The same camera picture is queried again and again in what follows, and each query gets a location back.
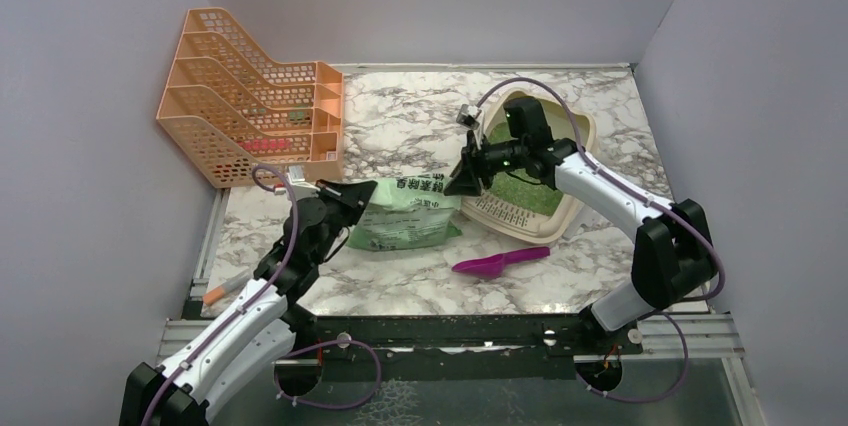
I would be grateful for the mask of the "beige plastic litter box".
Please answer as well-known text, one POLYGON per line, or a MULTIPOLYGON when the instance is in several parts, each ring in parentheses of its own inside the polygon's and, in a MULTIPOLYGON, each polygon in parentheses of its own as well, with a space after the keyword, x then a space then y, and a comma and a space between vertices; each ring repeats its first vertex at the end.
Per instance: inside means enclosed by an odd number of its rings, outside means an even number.
MULTIPOLYGON (((510 139, 506 117, 503 111, 505 103, 513 98, 531 95, 522 87, 508 89, 501 95, 496 106, 489 107, 485 113, 484 132, 490 142, 510 139)), ((545 116, 555 139, 575 139, 572 125, 561 107, 549 95, 537 94, 542 103, 545 116)), ((573 111, 582 142, 593 155, 598 151, 597 126, 594 117, 583 111, 573 111)), ((569 195, 563 195, 557 210, 546 216, 536 214, 524 208, 514 206, 484 191, 479 197, 464 197, 460 212, 469 220, 492 231, 510 236, 531 244, 551 243, 559 239, 575 214, 584 207, 584 203, 569 195)))

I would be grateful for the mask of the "green litter bag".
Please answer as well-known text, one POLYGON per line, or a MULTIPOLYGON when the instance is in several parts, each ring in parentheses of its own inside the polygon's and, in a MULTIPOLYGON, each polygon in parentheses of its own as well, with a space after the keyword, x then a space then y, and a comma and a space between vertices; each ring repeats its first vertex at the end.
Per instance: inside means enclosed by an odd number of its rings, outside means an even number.
POLYGON ((379 178, 376 184, 351 229, 349 247, 373 252, 430 248, 462 235, 454 223, 461 198, 443 194, 445 175, 379 178))

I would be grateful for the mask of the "purple plastic litter scoop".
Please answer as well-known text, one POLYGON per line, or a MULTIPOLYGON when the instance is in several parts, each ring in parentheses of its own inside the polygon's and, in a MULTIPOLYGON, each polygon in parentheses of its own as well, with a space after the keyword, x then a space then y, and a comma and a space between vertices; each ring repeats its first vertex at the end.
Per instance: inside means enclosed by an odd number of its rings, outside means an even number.
POLYGON ((537 261, 549 256, 548 246, 537 246, 461 261, 453 265, 451 271, 478 278, 494 279, 500 277, 508 266, 537 261))

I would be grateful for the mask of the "white bag sealing clip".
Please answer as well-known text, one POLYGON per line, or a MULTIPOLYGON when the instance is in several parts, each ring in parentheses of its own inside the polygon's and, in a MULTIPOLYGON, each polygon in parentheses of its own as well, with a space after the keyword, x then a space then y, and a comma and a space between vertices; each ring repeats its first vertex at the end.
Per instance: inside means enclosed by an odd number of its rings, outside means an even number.
POLYGON ((586 214, 586 208, 581 207, 580 210, 575 214, 574 218, 571 220, 567 228, 564 230, 562 235, 563 239, 570 240, 572 237, 579 233, 579 231, 586 222, 586 214))

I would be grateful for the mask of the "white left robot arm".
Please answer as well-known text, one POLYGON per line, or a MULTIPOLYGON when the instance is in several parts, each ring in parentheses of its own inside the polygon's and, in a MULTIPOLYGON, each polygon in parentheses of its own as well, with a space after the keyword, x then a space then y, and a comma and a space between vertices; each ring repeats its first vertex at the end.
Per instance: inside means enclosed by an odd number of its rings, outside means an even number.
POLYGON ((272 361, 306 354, 316 317, 299 299, 333 255, 337 237, 356 225, 374 181, 319 181, 298 199, 282 236, 259 261, 237 298, 188 345, 157 366, 129 375, 122 425, 207 425, 229 399, 272 361))

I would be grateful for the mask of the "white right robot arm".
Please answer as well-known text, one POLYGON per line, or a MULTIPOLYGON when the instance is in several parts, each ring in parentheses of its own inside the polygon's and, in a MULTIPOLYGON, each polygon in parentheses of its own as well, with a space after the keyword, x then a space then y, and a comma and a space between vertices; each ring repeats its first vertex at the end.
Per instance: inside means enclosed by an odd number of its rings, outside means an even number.
POLYGON ((629 278, 579 313, 577 339, 585 350, 604 351, 616 341, 617 331, 682 301, 719 274, 698 203, 674 203, 639 190, 602 168, 578 142, 555 138, 536 97, 509 99, 503 112, 509 140, 492 143, 469 132, 443 192, 476 197, 493 185, 496 175, 522 170, 578 199, 630 238, 629 278))

